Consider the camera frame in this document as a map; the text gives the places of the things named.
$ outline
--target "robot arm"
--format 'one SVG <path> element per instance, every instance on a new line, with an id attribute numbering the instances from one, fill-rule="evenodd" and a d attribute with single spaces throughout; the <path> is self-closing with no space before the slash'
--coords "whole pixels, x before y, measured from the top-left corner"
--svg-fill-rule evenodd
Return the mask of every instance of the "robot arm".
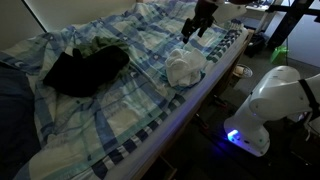
<path id="1" fill-rule="evenodd" d="M 197 31 L 198 36 L 202 37 L 203 33 L 213 23 L 221 23 L 232 18 L 238 17 L 246 12 L 243 4 L 248 4 L 254 0 L 198 0 L 195 8 L 194 18 L 187 19 L 181 33 L 184 35 L 183 42 L 187 43 L 190 36 Z"/>
<path id="2" fill-rule="evenodd" d="M 320 102 L 317 93 L 320 92 L 320 74 L 305 80 L 311 92 L 305 90 L 299 80 L 299 72 L 288 66 L 269 71 L 235 115 L 224 122 L 228 139 L 259 157 L 270 146 L 269 133 L 263 126 L 266 121 L 280 120 L 296 113 L 319 112 L 316 102 Z M 312 123 L 313 129 L 319 131 L 318 119 Z"/>

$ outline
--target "green cloth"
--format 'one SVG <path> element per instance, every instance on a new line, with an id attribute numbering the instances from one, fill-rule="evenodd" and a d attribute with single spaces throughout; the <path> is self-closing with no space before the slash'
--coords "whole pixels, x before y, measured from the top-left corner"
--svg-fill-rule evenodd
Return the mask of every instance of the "green cloth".
<path id="1" fill-rule="evenodd" d="M 76 49 L 79 49 L 83 58 L 90 56 L 93 53 L 98 52 L 102 48 L 107 46 L 118 46 L 124 52 L 128 54 L 129 46 L 125 42 L 116 39 L 116 38 L 106 38 L 96 36 L 92 39 L 91 43 L 88 44 L 79 44 L 76 46 Z"/>
<path id="2" fill-rule="evenodd" d="M 273 51 L 270 62 L 275 65 L 282 65 L 286 59 L 288 49 L 286 46 L 279 46 Z"/>

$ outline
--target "white cloth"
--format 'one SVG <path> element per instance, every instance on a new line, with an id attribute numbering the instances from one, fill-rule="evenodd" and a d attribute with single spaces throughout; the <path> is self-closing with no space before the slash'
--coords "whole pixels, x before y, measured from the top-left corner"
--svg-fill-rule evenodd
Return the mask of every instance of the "white cloth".
<path id="1" fill-rule="evenodd" d="M 167 77 L 170 85 L 190 86 L 201 80 L 201 69 L 207 60 L 204 55 L 194 49 L 192 52 L 175 49 L 165 61 Z"/>

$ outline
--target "black robot end effector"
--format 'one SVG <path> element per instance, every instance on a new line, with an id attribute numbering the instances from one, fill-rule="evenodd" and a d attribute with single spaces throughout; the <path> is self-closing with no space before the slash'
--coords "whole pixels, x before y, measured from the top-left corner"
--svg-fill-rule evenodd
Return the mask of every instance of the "black robot end effector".
<path id="1" fill-rule="evenodd" d="M 194 18 L 192 20 L 188 18 L 182 28 L 183 42 L 188 43 L 190 36 L 199 28 L 198 36 L 202 37 L 207 28 L 212 26 L 214 22 L 212 15 L 217 9 L 218 6 L 214 3 L 198 0 Z"/>

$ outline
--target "black garment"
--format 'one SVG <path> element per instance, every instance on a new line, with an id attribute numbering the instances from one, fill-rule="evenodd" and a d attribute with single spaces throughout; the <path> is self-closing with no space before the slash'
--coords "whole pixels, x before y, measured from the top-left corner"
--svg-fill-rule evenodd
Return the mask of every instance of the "black garment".
<path id="1" fill-rule="evenodd" d="M 0 63 L 0 179 L 13 179 L 39 150 L 28 79 Z"/>
<path id="2" fill-rule="evenodd" d="M 83 59 L 78 49 L 73 57 L 62 53 L 43 83 L 69 96 L 92 96 L 98 87 L 112 81 L 129 63 L 129 56 L 117 46 L 108 46 Z"/>

